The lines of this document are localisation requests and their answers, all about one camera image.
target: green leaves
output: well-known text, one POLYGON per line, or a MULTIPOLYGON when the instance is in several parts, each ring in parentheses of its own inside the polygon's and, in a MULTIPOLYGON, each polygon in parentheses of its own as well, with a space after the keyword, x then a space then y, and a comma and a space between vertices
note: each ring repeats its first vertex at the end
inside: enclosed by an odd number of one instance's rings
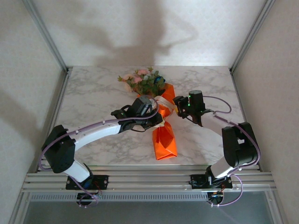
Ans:
POLYGON ((153 67, 150 66, 150 67, 148 68, 148 70, 149 70, 150 73, 152 73, 152 71, 153 71, 154 69, 153 69, 153 67))
POLYGON ((158 77, 159 76, 159 71, 155 71, 155 73, 154 73, 154 77, 156 78, 156 77, 158 77))
POLYGON ((124 80, 122 77, 118 76, 117 80, 119 82, 126 82, 133 91, 137 92, 140 95, 149 94, 153 97, 158 96, 163 93, 163 88, 165 87, 165 80, 163 77, 159 78, 159 81, 155 83, 157 77, 160 77, 159 71, 153 72, 153 68, 148 68, 150 74, 147 75, 146 80, 144 80, 145 74, 138 75, 139 70, 135 70, 134 77, 129 77, 124 80), (134 80, 138 78, 142 79, 142 81, 135 83, 134 80))

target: white marble surface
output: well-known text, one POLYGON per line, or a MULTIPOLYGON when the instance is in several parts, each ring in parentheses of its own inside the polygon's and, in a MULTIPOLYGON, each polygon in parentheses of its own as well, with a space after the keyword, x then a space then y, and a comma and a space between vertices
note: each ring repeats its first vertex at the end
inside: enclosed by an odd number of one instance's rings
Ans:
MULTIPOLYGON (((117 77, 144 67, 81 67, 73 68, 57 119, 70 130, 114 118, 110 112, 132 104, 136 93, 124 90, 117 77)), ((202 90, 204 95, 228 101, 233 110, 223 117, 242 122, 243 117, 228 67, 155 66, 166 82, 173 84, 176 96, 187 96, 190 90, 202 90)), ((215 99, 205 99, 206 108, 227 111, 227 106, 215 99)), ((76 159, 87 165, 209 165, 223 156, 222 138, 173 113, 171 124, 178 156, 157 161, 152 132, 126 131, 92 142, 76 152, 76 159)))

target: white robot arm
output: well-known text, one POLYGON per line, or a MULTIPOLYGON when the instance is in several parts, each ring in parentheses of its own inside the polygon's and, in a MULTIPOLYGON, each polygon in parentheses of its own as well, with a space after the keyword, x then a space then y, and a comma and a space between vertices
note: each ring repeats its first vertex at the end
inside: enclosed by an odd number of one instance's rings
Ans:
MULTIPOLYGON (((224 157, 207 168, 205 178, 201 181, 192 179, 190 182, 192 187, 218 187, 236 168, 257 160, 257 151, 252 141, 235 126, 217 119, 212 110, 206 109, 201 91, 191 91, 189 98, 178 96, 173 101, 177 106, 178 116, 182 118, 191 116, 193 123, 211 129, 223 139, 224 157)), ((112 112, 111 115, 117 118, 115 120, 98 122, 72 132, 62 125, 56 126, 42 147, 42 155, 46 157, 54 173, 65 173, 86 189, 89 186, 85 184, 93 178, 93 174, 88 166, 74 160, 75 151, 105 136, 132 130, 135 125, 140 125, 145 130, 156 126, 163 121, 157 111, 152 109, 152 103, 147 96, 141 96, 132 105, 112 112)), ((249 123, 238 125, 256 141, 249 123)))

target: aluminum frame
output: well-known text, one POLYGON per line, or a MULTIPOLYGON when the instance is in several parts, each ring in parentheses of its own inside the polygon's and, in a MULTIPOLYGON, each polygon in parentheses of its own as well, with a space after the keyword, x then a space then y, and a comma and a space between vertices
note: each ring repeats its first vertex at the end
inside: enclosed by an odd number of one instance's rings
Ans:
POLYGON ((53 56, 57 60, 58 64, 60 65, 61 69, 66 73, 67 67, 64 63, 63 58, 61 57, 61 54, 59 53, 52 37, 50 36, 50 33, 48 32, 43 20, 41 19, 41 16, 39 15, 35 5, 32 3, 31 0, 22 0, 27 11, 29 12, 31 18, 33 19, 34 23, 36 24, 36 27, 38 28, 39 32, 41 33, 43 39, 47 43, 50 51, 52 52, 53 56))
MULTIPOLYGON (((179 195, 185 195, 186 200, 203 200, 206 192, 210 189, 193 189, 188 184, 191 174, 203 174, 207 166, 197 165, 162 165, 162 166, 90 166, 96 175, 109 175, 107 190, 103 191, 107 200, 110 201, 136 201, 145 196, 157 197, 163 195, 159 200, 179 200, 179 195), (118 198, 109 199, 109 195, 117 195, 118 198)), ((266 193, 268 206, 270 208, 274 223, 287 223, 281 218, 279 206, 273 196, 276 186, 270 172, 260 172, 258 166, 245 168, 236 172, 243 182, 244 191, 264 191, 266 193)), ((38 171, 27 174, 21 189, 16 212, 9 224, 22 223, 27 213, 31 200, 44 201, 76 201, 76 195, 81 190, 66 190, 67 176, 54 174, 52 172, 38 171)), ((233 189, 226 189, 226 192, 239 192, 240 183, 232 176, 233 189)))
POLYGON ((259 29, 261 28, 263 22, 265 21, 269 11, 271 10, 275 0, 266 0, 259 15, 257 16, 256 20, 254 21, 249 33, 247 34, 241 49, 239 50, 233 64, 230 67, 231 75, 234 74, 235 70, 237 69, 238 65, 244 58, 246 52, 248 51, 249 47, 251 46, 255 36, 257 35, 259 29))
POLYGON ((51 118, 51 122, 50 122, 50 125, 49 125, 49 128, 48 128, 48 131, 47 131, 47 136, 50 134, 50 132, 52 131, 52 129, 55 126, 55 123, 57 121, 59 111, 60 111, 60 108, 61 108, 61 104, 62 104, 62 101, 64 99, 65 90, 66 90, 67 84, 70 80, 72 68, 68 68, 67 70, 68 71, 65 74, 63 84, 62 84, 62 88, 60 90, 59 97, 58 97, 57 103, 55 105, 54 113, 53 113, 53 116, 51 118))

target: purple cable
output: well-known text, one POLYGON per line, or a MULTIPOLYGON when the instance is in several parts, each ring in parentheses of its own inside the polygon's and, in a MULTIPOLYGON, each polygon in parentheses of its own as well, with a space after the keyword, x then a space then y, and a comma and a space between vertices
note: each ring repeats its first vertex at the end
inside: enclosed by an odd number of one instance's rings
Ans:
MULTIPOLYGON (((96 128, 96 127, 98 127, 98 126, 100 126, 100 125, 104 125, 106 122, 112 122, 112 121, 125 121, 125 120, 133 120, 133 119, 134 119, 134 120, 145 120, 145 119, 149 119, 149 118, 154 117, 154 116, 158 113, 158 110, 159 110, 159 104, 158 104, 158 102, 156 101, 156 99, 153 98, 152 96, 149 96, 149 95, 144 95, 144 96, 147 96, 147 97, 153 99, 154 102, 156 103, 157 109, 156 109, 156 111, 155 111, 152 115, 150 115, 150 116, 148 116, 148 117, 145 117, 145 118, 141 118, 141 117, 133 117, 133 118, 122 118, 122 119, 104 120, 104 121, 100 121, 100 122, 97 122, 97 123, 88 125, 88 126, 86 126, 86 127, 80 128, 80 129, 77 130, 77 131, 78 131, 77 133, 79 133, 79 132, 84 132, 84 131, 88 131, 88 130, 93 129, 93 128, 96 128)), ((51 168, 44 168, 43 165, 42 165, 42 159, 43 159, 43 156, 45 155, 46 151, 47 151, 50 147, 52 147, 56 142, 60 141, 60 140, 63 139, 64 137, 66 137, 66 136, 68 136, 68 135, 75 134, 75 133, 76 133, 76 130, 75 130, 75 131, 72 131, 72 132, 70 132, 70 133, 66 133, 66 134, 60 136, 59 138, 55 139, 54 141, 52 141, 49 145, 47 145, 47 147, 42 151, 42 153, 41 153, 41 155, 40 155, 40 157, 39 157, 38 166, 40 167, 41 170, 51 170, 51 168)))
POLYGON ((224 102, 224 103, 229 107, 229 111, 228 111, 228 112, 226 112, 226 111, 214 111, 213 114, 215 114, 215 113, 217 113, 217 112, 219 112, 219 113, 231 113, 231 112, 232 112, 232 107, 231 107, 231 105, 230 105, 228 102, 226 102, 225 100, 223 100, 223 99, 221 99, 221 98, 219 98, 219 97, 212 97, 212 96, 203 96, 203 97, 206 97, 206 98, 213 98, 213 99, 220 100, 220 101, 224 102))
POLYGON ((220 206, 226 206, 226 205, 230 205, 230 204, 232 204, 232 203, 235 203, 236 201, 238 201, 240 198, 241 198, 241 196, 242 196, 242 194, 243 194, 243 183, 242 183, 242 181, 241 181, 241 179, 237 176, 237 175, 234 175, 234 174, 232 174, 232 176, 235 176, 238 180, 239 180, 239 182, 240 182, 240 184, 241 184, 241 192, 240 192, 240 194, 239 194, 239 196, 235 199, 235 200, 233 200, 233 201, 231 201, 231 202, 228 202, 228 203, 225 203, 225 204, 218 204, 217 205, 217 207, 220 207, 220 206))
MULTIPOLYGON (((85 205, 85 206, 84 206, 85 208, 96 206, 96 205, 99 203, 99 200, 98 200, 97 196, 95 196, 95 195, 89 193, 87 190, 85 190, 85 189, 84 189, 84 188, 83 188, 83 187, 76 181, 75 178, 73 178, 72 176, 70 176, 70 178, 75 182, 75 184, 78 185, 78 187, 79 187, 81 190, 83 190, 83 191, 86 193, 86 195, 89 195, 90 197, 92 197, 92 198, 96 201, 96 204, 94 204, 94 205, 85 205)), ((83 199, 84 197, 86 197, 86 195, 84 195, 84 196, 82 196, 82 197, 80 198, 80 201, 79 201, 79 206, 80 206, 80 207, 81 207, 81 201, 82 201, 82 199, 83 199)))
POLYGON ((251 136, 243 128, 241 128, 239 125, 237 125, 236 123, 230 122, 230 121, 228 121, 228 120, 226 120, 226 119, 224 119, 222 117, 219 117, 216 114, 214 116, 216 118, 218 118, 219 120, 227 122, 228 124, 231 124, 231 125, 235 126, 236 128, 238 128, 249 139, 249 141, 251 141, 251 143, 253 144, 253 146, 256 148, 257 157, 256 157, 256 159, 253 162, 251 162, 249 164, 246 164, 246 165, 240 165, 240 166, 232 169, 228 174, 231 174, 231 173, 235 172, 236 170, 238 170, 238 169, 240 169, 242 167, 248 167, 248 166, 251 166, 251 165, 256 165, 259 162, 260 158, 261 158, 261 150, 259 149, 259 147, 256 144, 256 142, 251 138, 251 136))
MULTIPOLYGON (((95 124, 91 124, 91 125, 88 125, 88 126, 86 126, 86 127, 83 127, 83 128, 80 128, 80 129, 78 129, 78 130, 75 130, 75 131, 72 131, 72 132, 69 132, 69 133, 66 133, 66 134, 64 134, 64 135, 62 135, 62 136, 60 136, 59 138, 57 138, 57 139, 55 139, 54 141, 52 141, 49 145, 47 145, 47 147, 45 147, 45 149, 43 149, 43 151, 42 151, 42 153, 41 153, 41 155, 40 155, 40 157, 39 157, 39 161, 38 161, 38 166, 39 166, 39 168, 41 169, 41 170, 44 170, 44 171, 50 171, 50 170, 52 170, 51 168, 45 168, 45 167, 43 167, 43 165, 42 165, 42 159, 43 159, 43 156, 45 155, 45 153, 48 151, 48 149, 49 148, 51 148, 55 143, 57 143, 58 141, 60 141, 61 139, 63 139, 63 138, 65 138, 66 136, 69 136, 69 135, 72 135, 72 134, 75 134, 75 133, 79 133, 79 132, 84 132, 84 131, 88 131, 88 130, 90 130, 90 129, 93 129, 93 128, 96 128, 97 126, 100 126, 100 125, 104 125, 106 122, 112 122, 112 121, 125 121, 125 120, 144 120, 144 119, 149 119, 149 118, 152 118, 152 117, 154 117, 157 113, 158 113, 158 110, 159 110, 159 104, 158 104, 158 102, 156 101, 156 99, 155 98, 153 98, 152 96, 149 96, 149 95, 144 95, 144 96, 147 96, 147 97, 149 97, 149 98, 151 98, 151 99, 153 99, 154 100, 154 102, 156 103, 156 111, 152 114, 152 115, 150 115, 150 116, 148 116, 148 117, 145 117, 145 118, 140 118, 140 117, 133 117, 133 118, 122 118, 122 119, 111 119, 111 120, 105 120, 105 121, 101 121, 101 122, 98 122, 98 123, 95 123, 95 124)), ((92 198, 94 198, 95 199, 95 201, 96 201, 96 204, 95 205, 97 205, 98 203, 99 203, 99 200, 97 199, 97 197, 96 196, 94 196, 94 195, 92 195, 91 193, 89 193, 87 190, 85 190, 77 181, 76 181, 76 179, 75 178, 73 178, 72 176, 69 176, 77 185, 78 185, 78 187, 81 189, 81 190, 83 190, 87 195, 89 195, 89 196, 91 196, 92 198)))

